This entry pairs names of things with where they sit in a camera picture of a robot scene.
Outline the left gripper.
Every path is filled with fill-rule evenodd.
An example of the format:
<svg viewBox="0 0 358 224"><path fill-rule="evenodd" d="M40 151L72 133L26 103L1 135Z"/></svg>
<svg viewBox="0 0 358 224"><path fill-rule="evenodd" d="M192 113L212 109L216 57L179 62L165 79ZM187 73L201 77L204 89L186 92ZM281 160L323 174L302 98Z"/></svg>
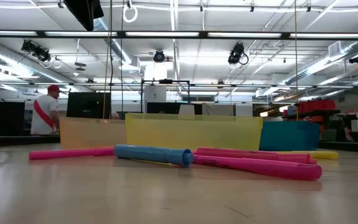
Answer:
<svg viewBox="0 0 358 224"><path fill-rule="evenodd" d="M64 3L87 31L93 31L94 20L104 16L100 0L65 0Z"/></svg>

